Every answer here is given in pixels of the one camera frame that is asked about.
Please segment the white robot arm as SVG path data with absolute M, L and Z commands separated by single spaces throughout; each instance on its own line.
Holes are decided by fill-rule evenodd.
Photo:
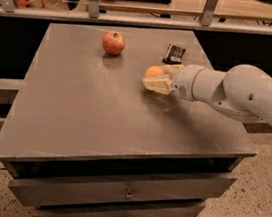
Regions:
M 202 65 L 159 65 L 142 77 L 145 89 L 201 101 L 243 123 L 263 119 L 272 127 L 272 77 L 253 65 L 218 71 Z

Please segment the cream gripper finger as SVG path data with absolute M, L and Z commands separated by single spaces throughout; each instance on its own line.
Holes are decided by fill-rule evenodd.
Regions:
M 145 89 L 151 92 L 157 92 L 158 94 L 169 95 L 172 92 L 171 77 L 167 74 L 157 77 L 142 78 L 143 86 Z
M 167 75 L 169 75 L 170 77 L 173 76 L 173 74 L 175 74 L 176 72 L 178 72 L 181 68 L 183 68 L 182 64 L 173 64 L 173 65 L 168 65 L 168 64 L 164 64 L 161 65 L 160 68 L 163 70 L 163 72 Z

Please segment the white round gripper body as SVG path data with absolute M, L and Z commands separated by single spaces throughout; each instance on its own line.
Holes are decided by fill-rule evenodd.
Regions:
M 193 86 L 198 73 L 204 70 L 204 66 L 187 65 L 179 68 L 172 75 L 172 94 L 180 99 L 194 101 Z

